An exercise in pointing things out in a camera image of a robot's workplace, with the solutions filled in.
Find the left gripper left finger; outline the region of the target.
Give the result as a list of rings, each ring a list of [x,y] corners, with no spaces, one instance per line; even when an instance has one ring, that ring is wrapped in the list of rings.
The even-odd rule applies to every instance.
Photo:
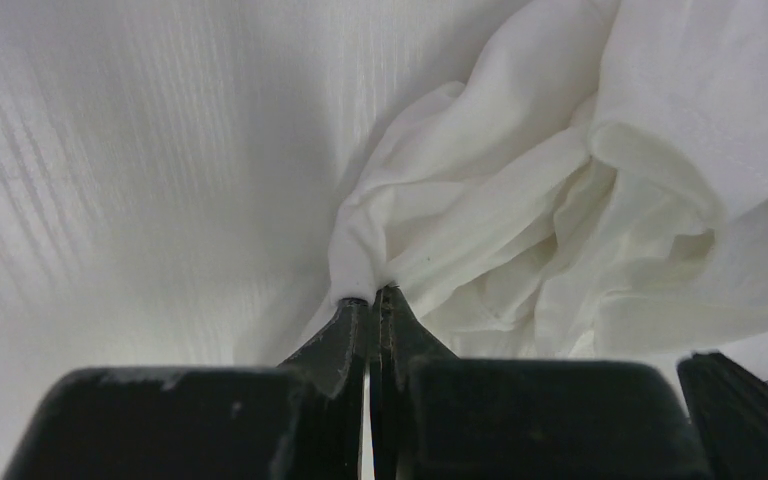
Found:
[[[290,436],[290,478],[360,477],[367,317],[367,302],[340,301],[332,319],[281,363],[305,386]]]

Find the white t shirt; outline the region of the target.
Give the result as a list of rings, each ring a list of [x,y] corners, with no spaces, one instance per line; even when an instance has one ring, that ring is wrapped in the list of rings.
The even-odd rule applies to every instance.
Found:
[[[768,331],[768,1],[533,1],[388,127],[337,212],[337,303],[398,286],[463,355]]]

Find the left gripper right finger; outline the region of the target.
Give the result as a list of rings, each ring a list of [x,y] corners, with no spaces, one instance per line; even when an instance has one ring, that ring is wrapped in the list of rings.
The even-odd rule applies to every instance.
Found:
[[[377,479],[412,479],[417,414],[411,365],[457,356],[418,321],[403,292],[385,286],[372,307],[370,420]]]

